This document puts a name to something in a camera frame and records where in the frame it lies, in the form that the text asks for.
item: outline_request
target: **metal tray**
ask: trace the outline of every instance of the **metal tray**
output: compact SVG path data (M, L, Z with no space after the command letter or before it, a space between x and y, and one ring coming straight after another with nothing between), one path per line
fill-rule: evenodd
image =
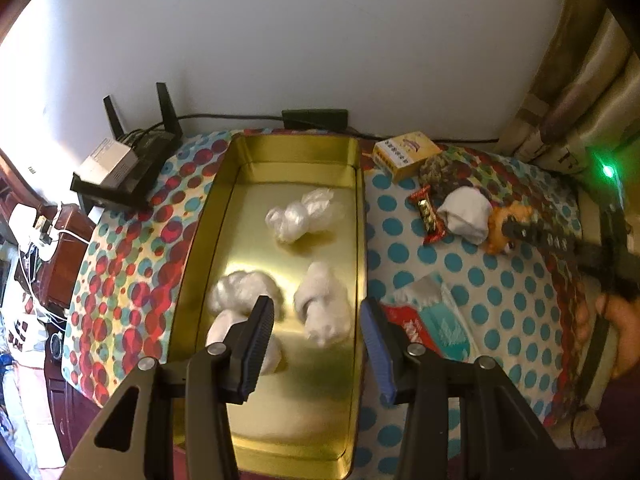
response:
M345 219L330 232L277 243L264 217L316 187L330 187ZM353 305L366 294L364 180L357 140L322 135L236 136L202 211L175 311L168 360L203 348L213 316L206 290L234 270L270 273L283 291L284 314L273 332L283 354L243 406L228 406L241 470L299 479L341 479L353 461L363 366L359 331L326 349L309 343L292 298L309 263L329 263ZM177 406L174 442L184 444Z

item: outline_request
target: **black router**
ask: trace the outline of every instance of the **black router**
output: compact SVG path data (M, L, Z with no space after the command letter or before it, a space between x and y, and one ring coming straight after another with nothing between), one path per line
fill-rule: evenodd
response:
M175 114L165 83L156 83L158 101L164 130L133 130L126 134L113 108L111 96L103 99L113 138L129 146L138 156L138 163L129 171L117 188L91 184L74 173L71 191L78 193L80 207L89 214L92 207L130 211L149 207L146 199L149 190L158 179L164 162L172 156L182 143L182 129Z

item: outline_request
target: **screw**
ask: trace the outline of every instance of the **screw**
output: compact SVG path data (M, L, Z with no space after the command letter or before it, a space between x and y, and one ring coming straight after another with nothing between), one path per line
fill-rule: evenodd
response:
M418 357L420 355L424 355L424 353L427 351L427 349L421 345L420 343L411 343L407 348L406 351L409 352L409 355L412 355L414 357Z
M482 370L491 370L495 367L495 360L488 355L481 355L476 362Z
M138 368L145 372L151 370L154 366L156 366L156 360L152 357L143 357L138 361Z
M212 343L207 346L207 353L209 355L222 355L226 351L226 345L224 343Z

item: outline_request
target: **orange plush toy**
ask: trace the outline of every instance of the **orange plush toy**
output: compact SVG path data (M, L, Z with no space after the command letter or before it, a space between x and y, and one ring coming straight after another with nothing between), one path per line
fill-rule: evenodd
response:
M510 252L513 249L513 242L502 234L502 223L509 216L513 216L518 222L528 222L532 214L533 208L520 202L514 202L507 207L494 207L487 222L489 235L484 243L486 253Z

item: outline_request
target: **polka dot tablecloth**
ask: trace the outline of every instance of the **polka dot tablecloth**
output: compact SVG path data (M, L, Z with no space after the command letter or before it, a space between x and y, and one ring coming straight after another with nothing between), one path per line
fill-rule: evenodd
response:
M65 379L97 404L109 399L143 355L166 360L184 264L233 134L187 139L162 168L150 211L105 212L100 219L74 289L62 362ZM380 298L439 272L480 351L497 359L541 420L555 421L570 402L577 366L575 269L526 244L509 256L488 256L452 235L423 246L424 228L407 201L417 179L392 184L370 161L372 142L361 146L369 294ZM545 220L579 234L575 200L549 174L468 148L446 153L460 180L484 190L494 204L522 200ZM352 479L393 475L405 416L404 407L380 398L367 365ZM460 450L460 412L453 402L449 429L452 456Z

